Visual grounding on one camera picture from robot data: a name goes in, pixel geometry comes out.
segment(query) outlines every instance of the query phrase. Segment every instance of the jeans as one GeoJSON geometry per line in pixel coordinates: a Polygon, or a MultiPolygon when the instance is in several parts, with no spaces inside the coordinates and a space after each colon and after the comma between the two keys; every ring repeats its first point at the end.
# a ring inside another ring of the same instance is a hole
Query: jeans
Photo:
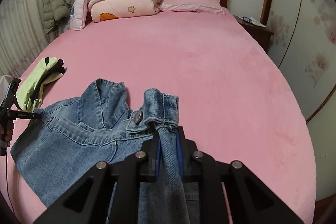
{"type": "Polygon", "coordinates": [[[19,172],[48,207],[98,161],[111,164],[139,151],[152,138],[147,129],[154,122],[162,165],[157,183],[140,185],[138,223],[190,223],[187,207],[192,219],[199,215],[198,192],[183,186],[179,175],[179,98],[146,90],[143,119],[135,124],[136,111],[129,109],[126,97],[124,83],[98,79],[81,97],[36,109],[42,120],[31,121],[11,149],[19,172]]]}

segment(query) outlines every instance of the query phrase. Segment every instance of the curtain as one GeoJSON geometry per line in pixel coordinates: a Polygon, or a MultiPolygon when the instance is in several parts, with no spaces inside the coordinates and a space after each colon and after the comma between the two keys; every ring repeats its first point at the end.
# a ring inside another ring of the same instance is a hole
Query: curtain
{"type": "Polygon", "coordinates": [[[43,0],[0,4],[0,75],[20,77],[51,41],[42,25],[43,0]]]}

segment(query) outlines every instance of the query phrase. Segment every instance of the puffer jacket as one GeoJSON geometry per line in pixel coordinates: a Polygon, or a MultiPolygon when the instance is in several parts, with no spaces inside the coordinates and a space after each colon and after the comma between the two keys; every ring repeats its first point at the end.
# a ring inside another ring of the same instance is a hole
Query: puffer jacket
{"type": "Polygon", "coordinates": [[[53,32],[56,22],[59,22],[61,18],[70,16],[72,4],[72,0],[44,0],[43,28],[45,34],[53,32]]]}

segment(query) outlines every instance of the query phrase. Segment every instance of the folded green clothing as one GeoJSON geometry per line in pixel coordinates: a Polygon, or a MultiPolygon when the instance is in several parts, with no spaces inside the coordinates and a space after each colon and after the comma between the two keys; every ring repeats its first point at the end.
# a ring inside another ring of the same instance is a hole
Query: folded green clothing
{"type": "Polygon", "coordinates": [[[56,57],[43,58],[16,92],[16,106],[33,112],[42,104],[44,86],[61,78],[65,73],[63,60],[56,57]]]}

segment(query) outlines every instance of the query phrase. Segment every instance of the nightstand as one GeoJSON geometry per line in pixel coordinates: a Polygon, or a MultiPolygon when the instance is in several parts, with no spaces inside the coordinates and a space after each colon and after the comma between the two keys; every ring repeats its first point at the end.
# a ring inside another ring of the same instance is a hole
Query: nightstand
{"type": "Polygon", "coordinates": [[[264,51],[267,52],[271,35],[273,35],[274,33],[266,28],[253,25],[252,23],[248,23],[237,16],[235,16],[235,19],[258,42],[258,44],[264,49],[264,51]]]}

